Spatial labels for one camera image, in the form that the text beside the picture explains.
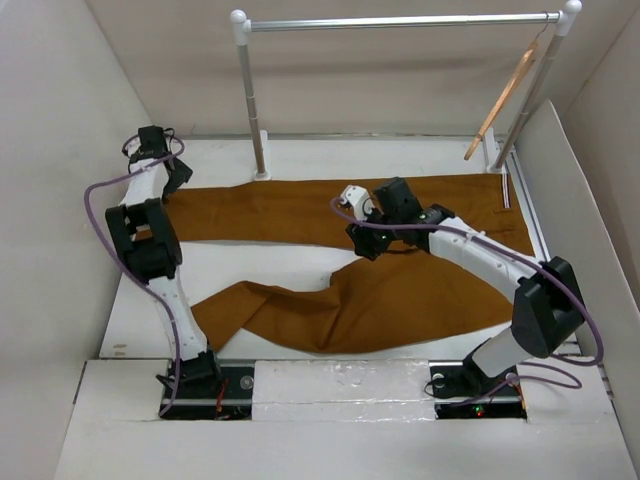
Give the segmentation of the brown trousers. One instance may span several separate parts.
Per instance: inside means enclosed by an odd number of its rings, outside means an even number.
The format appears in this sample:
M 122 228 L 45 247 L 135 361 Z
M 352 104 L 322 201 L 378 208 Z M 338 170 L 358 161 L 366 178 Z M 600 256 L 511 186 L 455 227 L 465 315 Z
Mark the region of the brown trousers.
M 182 189 L 165 209 L 182 241 L 266 241 L 351 249 L 330 201 L 342 180 L 265 181 Z M 335 271 L 325 289 L 235 283 L 195 304 L 209 343 L 240 330 L 311 353 L 359 354 L 466 334 L 510 320 L 497 290 L 462 268 L 400 248 Z

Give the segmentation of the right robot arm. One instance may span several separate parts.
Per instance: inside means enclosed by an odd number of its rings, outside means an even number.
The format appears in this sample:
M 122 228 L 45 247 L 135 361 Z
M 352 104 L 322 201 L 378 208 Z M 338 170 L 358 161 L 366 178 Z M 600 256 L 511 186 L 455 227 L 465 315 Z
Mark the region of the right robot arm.
M 453 211 L 423 207 L 406 180 L 393 178 L 368 192 L 347 186 L 333 203 L 353 213 L 346 232 L 355 253 L 375 260 L 394 242 L 449 261 L 497 290 L 512 306 L 511 323 L 472 350 L 461 367 L 435 373 L 428 395 L 464 402 L 514 383 L 513 367 L 548 358 L 585 322 L 585 306 L 572 266 L 548 262 L 508 248 L 467 225 Z

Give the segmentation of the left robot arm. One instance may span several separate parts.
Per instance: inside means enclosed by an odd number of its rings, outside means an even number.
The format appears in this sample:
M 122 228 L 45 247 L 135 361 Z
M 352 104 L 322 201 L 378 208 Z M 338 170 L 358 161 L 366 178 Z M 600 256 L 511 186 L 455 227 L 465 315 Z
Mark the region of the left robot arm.
M 132 140 L 123 152 L 134 177 L 120 204 L 105 211 L 105 220 L 119 261 L 151 294 L 174 357 L 158 380 L 181 398 L 215 396 L 223 373 L 188 304 L 180 278 L 182 250 L 165 209 L 190 169 L 177 158 L 161 163 L 170 153 L 165 145 Z

